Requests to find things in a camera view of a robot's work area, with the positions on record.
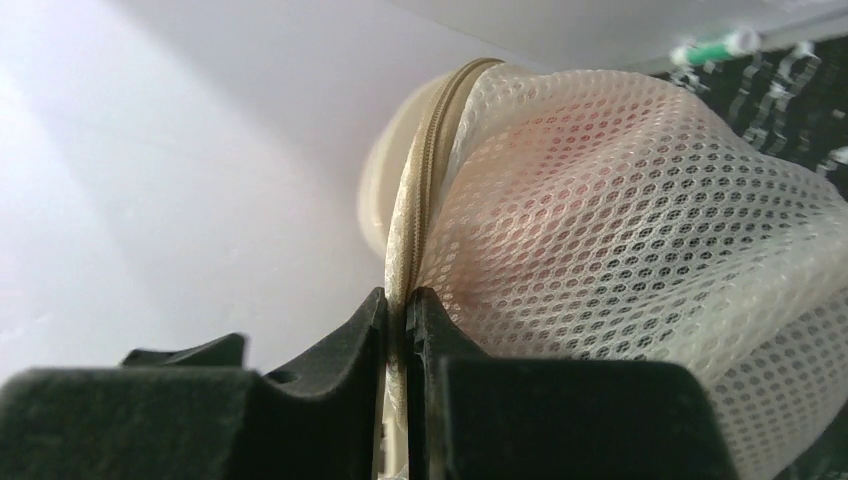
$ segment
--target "mesh laundry bag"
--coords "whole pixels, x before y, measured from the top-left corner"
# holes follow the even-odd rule
[[[401,180],[395,335],[421,285],[494,356],[682,364],[741,477],[774,477],[848,397],[848,205],[663,81],[475,68],[443,164],[424,122]]]

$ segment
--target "white surface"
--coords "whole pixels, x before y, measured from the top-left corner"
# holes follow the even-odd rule
[[[779,30],[848,7],[848,0],[391,1],[557,70],[665,59],[693,38]],[[846,30],[848,21],[836,31]]]
[[[311,345],[382,284],[373,139],[484,55],[518,61],[378,0],[0,2],[0,379],[233,330],[261,368]]]

